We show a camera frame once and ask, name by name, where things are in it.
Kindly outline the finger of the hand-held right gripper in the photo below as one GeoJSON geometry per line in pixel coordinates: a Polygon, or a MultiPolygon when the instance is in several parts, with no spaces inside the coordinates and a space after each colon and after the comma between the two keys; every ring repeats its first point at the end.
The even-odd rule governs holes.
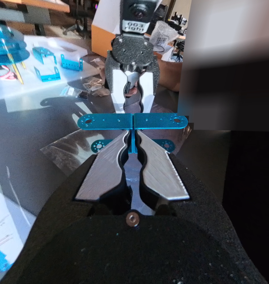
{"type": "Polygon", "coordinates": [[[125,90],[133,88],[136,83],[136,72],[126,71],[120,69],[112,72],[112,102],[115,112],[117,114],[125,113],[124,105],[126,102],[125,90]]]}
{"type": "Polygon", "coordinates": [[[136,72],[136,87],[140,93],[140,112],[150,113],[154,101],[154,81],[153,73],[136,72]]]}

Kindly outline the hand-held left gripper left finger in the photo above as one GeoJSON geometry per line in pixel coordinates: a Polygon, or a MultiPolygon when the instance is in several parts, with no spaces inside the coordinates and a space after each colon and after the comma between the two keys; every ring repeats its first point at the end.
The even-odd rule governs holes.
{"type": "Polygon", "coordinates": [[[107,198],[125,199],[131,203],[131,187],[127,185],[124,166],[129,159],[130,130],[122,133],[101,149],[88,170],[76,201],[96,202],[107,198]]]}

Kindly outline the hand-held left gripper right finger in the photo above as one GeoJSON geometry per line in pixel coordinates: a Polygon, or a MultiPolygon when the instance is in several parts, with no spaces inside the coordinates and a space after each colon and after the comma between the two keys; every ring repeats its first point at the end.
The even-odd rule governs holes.
{"type": "Polygon", "coordinates": [[[141,163],[139,193],[143,202],[177,202],[190,199],[170,153],[136,130],[137,158],[141,163]]]}

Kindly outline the blue metal bracket assembly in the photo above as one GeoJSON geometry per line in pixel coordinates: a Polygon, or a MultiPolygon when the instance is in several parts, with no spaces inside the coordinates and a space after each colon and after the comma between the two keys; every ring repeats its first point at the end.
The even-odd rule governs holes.
{"type": "Polygon", "coordinates": [[[128,152],[136,153],[135,130],[184,129],[188,125],[185,116],[177,113],[125,113],[125,114],[86,114],[77,121],[82,130],[129,130],[131,132],[131,147],[128,152]]]}

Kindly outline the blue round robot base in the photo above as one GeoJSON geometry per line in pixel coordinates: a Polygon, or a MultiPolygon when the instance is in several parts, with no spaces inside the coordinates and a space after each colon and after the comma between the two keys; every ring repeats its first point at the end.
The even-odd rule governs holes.
{"type": "Polygon", "coordinates": [[[16,64],[29,58],[24,36],[19,31],[0,24],[0,66],[16,64]]]}

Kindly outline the pile of small screw bags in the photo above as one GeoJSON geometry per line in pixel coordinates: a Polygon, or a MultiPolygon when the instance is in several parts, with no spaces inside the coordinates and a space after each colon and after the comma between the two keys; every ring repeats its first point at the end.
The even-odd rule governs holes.
{"type": "Polygon", "coordinates": [[[105,79],[102,78],[105,59],[100,56],[87,56],[86,60],[99,73],[68,82],[68,85],[61,91],[60,96],[88,99],[90,96],[104,97],[110,95],[110,91],[105,88],[105,79]]]}

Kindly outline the bubble wrap roll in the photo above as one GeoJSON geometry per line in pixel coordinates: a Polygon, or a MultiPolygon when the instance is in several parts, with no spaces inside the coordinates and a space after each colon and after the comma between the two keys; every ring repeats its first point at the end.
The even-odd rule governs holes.
{"type": "Polygon", "coordinates": [[[168,43],[178,37],[177,31],[164,21],[157,21],[151,33],[149,42],[157,48],[165,49],[168,43]]]}

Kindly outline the large clear plastic bag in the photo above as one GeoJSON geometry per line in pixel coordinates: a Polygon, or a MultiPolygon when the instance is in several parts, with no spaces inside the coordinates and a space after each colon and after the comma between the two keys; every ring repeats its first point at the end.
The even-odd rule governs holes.
{"type": "MultiPolygon", "coordinates": [[[[162,145],[170,153],[177,154],[191,132],[187,125],[181,130],[146,130],[146,135],[162,145]]],[[[97,142],[115,139],[121,130],[77,130],[43,147],[41,152],[50,159],[65,175],[69,176],[92,154],[103,148],[97,142]]]]}

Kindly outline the black office chair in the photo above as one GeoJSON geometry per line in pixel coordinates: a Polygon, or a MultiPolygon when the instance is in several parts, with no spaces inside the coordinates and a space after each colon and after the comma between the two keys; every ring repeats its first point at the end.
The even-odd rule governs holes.
{"type": "Polygon", "coordinates": [[[76,32],[80,37],[91,39],[91,29],[88,28],[88,20],[93,20],[99,1],[98,0],[62,0],[69,5],[69,16],[75,19],[75,24],[63,29],[62,34],[76,32]]]}

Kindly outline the white foam tray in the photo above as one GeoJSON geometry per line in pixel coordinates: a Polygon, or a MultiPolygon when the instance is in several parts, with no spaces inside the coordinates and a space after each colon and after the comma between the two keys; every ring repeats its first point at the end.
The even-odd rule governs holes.
{"type": "Polygon", "coordinates": [[[30,53],[29,58],[24,61],[27,70],[24,70],[18,64],[24,84],[22,85],[18,80],[0,79],[0,103],[4,103],[7,112],[49,107],[50,105],[42,101],[60,97],[61,91],[68,85],[68,82],[99,73],[97,69],[87,63],[86,57],[99,57],[100,55],[91,52],[84,40],[25,35],[24,41],[27,45],[26,49],[30,53]],[[44,58],[44,65],[42,65],[35,59],[32,52],[33,47],[49,49],[55,54],[57,65],[55,65],[53,57],[44,58]],[[64,54],[65,59],[73,61],[79,61],[82,58],[83,71],[78,72],[62,68],[61,54],[64,54]],[[53,74],[54,67],[57,67],[61,80],[46,83],[41,82],[36,77],[34,66],[40,71],[41,75],[53,74]]]}

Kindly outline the white instruction sheet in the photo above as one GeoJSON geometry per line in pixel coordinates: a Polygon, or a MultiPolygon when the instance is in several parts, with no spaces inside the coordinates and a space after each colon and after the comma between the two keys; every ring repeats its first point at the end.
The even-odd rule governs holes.
{"type": "Polygon", "coordinates": [[[0,275],[18,258],[36,217],[0,192],[0,275]]]}

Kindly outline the wooden edged table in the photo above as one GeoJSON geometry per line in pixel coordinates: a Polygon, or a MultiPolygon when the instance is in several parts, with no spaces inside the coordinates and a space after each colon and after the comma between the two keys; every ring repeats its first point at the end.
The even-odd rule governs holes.
{"type": "Polygon", "coordinates": [[[0,0],[0,20],[51,25],[49,11],[69,13],[69,5],[60,0],[0,0]]]}

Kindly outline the small blue metal bracket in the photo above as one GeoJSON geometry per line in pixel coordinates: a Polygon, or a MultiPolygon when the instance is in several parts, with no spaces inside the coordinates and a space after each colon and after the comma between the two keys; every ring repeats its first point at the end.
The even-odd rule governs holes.
{"type": "Polygon", "coordinates": [[[64,54],[60,55],[61,57],[61,67],[64,69],[69,69],[73,71],[81,72],[83,71],[83,59],[80,58],[79,61],[73,61],[69,59],[65,59],[64,54]]]}
{"type": "Polygon", "coordinates": [[[41,75],[40,71],[34,66],[36,77],[43,83],[61,80],[60,72],[57,67],[54,67],[53,74],[41,75]]]}

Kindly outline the perforated blue metal bracket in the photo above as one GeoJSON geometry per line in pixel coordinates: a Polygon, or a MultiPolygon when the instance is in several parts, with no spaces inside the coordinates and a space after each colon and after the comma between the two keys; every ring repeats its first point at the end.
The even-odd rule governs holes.
{"type": "Polygon", "coordinates": [[[53,57],[55,65],[57,65],[57,59],[53,52],[44,47],[33,47],[33,55],[37,61],[44,65],[44,58],[53,57]]]}

